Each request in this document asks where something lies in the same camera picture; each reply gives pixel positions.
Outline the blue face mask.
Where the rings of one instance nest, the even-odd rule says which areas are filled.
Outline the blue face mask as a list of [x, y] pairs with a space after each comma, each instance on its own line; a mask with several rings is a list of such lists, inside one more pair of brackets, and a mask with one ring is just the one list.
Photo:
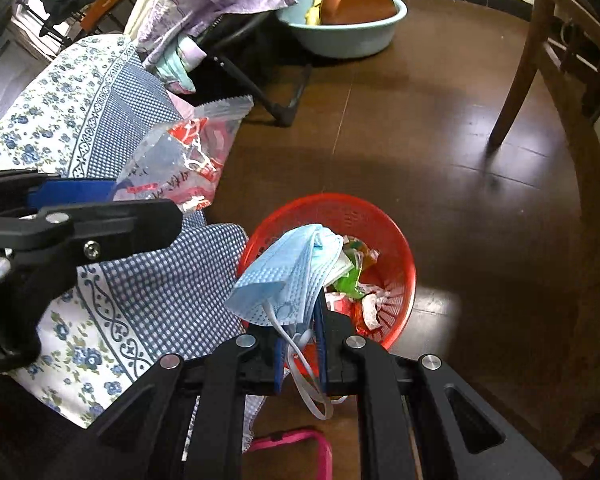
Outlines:
[[342, 248], [343, 237], [319, 223], [294, 228], [248, 266], [224, 304], [241, 320], [271, 327], [283, 339], [283, 363], [318, 420], [331, 419], [334, 407], [303, 349], [315, 336], [315, 304], [335, 279]]

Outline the clear red pastry wrapper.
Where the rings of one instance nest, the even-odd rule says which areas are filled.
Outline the clear red pastry wrapper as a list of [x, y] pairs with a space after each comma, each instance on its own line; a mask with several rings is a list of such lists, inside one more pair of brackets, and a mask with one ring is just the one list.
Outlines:
[[183, 214], [207, 208], [251, 96], [185, 107], [178, 122], [151, 128], [117, 177], [114, 200], [170, 200]]

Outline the red plastic trash basket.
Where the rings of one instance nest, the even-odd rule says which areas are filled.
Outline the red plastic trash basket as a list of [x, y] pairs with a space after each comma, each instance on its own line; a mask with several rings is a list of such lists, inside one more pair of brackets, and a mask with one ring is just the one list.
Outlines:
[[416, 266], [406, 237], [380, 208], [362, 198], [341, 193], [321, 193], [297, 198], [278, 208], [254, 230], [240, 257], [237, 273], [243, 274], [268, 246], [287, 231], [305, 224], [321, 223], [332, 232], [365, 245], [366, 259], [360, 281], [386, 293], [378, 307], [379, 326], [372, 330], [356, 314], [358, 332], [389, 349], [399, 338], [411, 315], [415, 299]]

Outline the pink plastic stool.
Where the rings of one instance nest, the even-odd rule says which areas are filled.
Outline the pink plastic stool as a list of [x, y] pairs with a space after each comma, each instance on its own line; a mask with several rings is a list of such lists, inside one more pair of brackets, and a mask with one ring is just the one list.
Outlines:
[[276, 431], [253, 440], [242, 456], [245, 479], [332, 479], [332, 445], [315, 427]]

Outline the green snack wrapper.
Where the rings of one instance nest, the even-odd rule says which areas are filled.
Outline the green snack wrapper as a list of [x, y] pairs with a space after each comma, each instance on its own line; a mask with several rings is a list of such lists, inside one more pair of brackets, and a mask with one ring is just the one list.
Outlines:
[[350, 240], [343, 246], [343, 253], [349, 259], [352, 268], [343, 274], [341, 278], [334, 281], [332, 288], [335, 292], [341, 292], [350, 299], [362, 299], [364, 292], [360, 289], [360, 276], [364, 270], [364, 244], [357, 240]]

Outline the black folding stand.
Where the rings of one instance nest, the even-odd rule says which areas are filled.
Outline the black folding stand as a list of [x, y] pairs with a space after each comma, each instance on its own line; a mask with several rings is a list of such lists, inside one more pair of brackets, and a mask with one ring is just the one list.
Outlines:
[[302, 67], [286, 103], [277, 102], [266, 93], [280, 60], [276, 44], [286, 41], [286, 32], [277, 23], [274, 11], [223, 14], [195, 40], [207, 57], [189, 73], [197, 85], [190, 102], [201, 104], [249, 94], [275, 125], [292, 125], [312, 67]]

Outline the light blue wash basin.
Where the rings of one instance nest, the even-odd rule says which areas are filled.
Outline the light blue wash basin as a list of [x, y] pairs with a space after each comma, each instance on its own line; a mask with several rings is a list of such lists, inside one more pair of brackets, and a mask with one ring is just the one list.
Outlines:
[[296, 0], [293, 6], [277, 10], [276, 18], [306, 50], [335, 60], [368, 58], [387, 49], [396, 28], [408, 13], [404, 1], [392, 0], [396, 13], [385, 20], [347, 25], [309, 25], [306, 24], [306, 11], [312, 2]]

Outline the brown plastic bowl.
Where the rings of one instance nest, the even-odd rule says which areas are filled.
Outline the brown plastic bowl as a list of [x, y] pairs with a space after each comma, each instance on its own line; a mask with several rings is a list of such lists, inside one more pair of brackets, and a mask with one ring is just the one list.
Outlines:
[[393, 0], [322, 0], [322, 25], [354, 25], [377, 22], [396, 14]]

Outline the dark wooden chair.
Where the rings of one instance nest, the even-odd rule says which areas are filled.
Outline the dark wooden chair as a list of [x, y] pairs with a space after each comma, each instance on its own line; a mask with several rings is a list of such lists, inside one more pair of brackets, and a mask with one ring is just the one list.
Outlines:
[[576, 317], [541, 422], [550, 448], [565, 451], [600, 392], [600, 138], [590, 107], [600, 104], [600, 22], [579, 0], [533, 1], [515, 78], [489, 136], [492, 150], [504, 142], [536, 76], [543, 78], [564, 128], [580, 203], [570, 263]]

